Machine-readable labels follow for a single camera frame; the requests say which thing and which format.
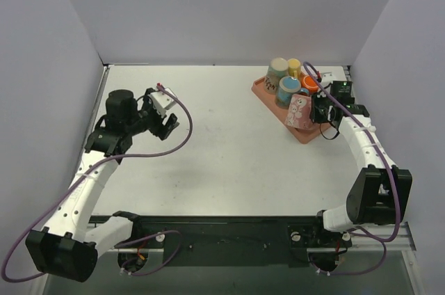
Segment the pink floral mug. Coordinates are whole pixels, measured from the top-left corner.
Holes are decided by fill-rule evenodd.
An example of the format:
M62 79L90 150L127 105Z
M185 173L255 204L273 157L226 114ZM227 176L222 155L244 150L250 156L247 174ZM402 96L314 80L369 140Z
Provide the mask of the pink floral mug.
M312 101L305 95L292 96L284 124L288 127L309 131L313 127L310 118Z

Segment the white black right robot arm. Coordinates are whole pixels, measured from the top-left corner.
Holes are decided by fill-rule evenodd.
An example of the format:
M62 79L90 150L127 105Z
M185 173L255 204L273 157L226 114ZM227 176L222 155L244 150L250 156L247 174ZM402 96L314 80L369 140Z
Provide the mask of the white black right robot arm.
M412 174L399 168L376 136L366 107L356 104L350 81L332 81L311 97L310 118L327 123L343 136L358 167L358 175L343 206L325 210L323 221L311 227L311 239L329 244L336 232L369 231L363 225L393 225L398 233L412 186Z

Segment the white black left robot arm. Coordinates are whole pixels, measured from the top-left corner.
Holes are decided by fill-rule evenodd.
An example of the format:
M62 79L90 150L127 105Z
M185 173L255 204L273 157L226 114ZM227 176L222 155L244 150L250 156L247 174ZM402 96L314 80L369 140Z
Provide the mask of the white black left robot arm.
M94 230L88 224L133 137L148 131L164 141L178 127L176 115L167 114L175 103L175 94L162 86L148 88L141 105L130 90L108 94L106 112L86 141L66 197L56 203L41 230L31 230L26 236L26 248L38 271L84 282L110 248L121 243L133 248L141 243L143 226L137 214L115 212Z

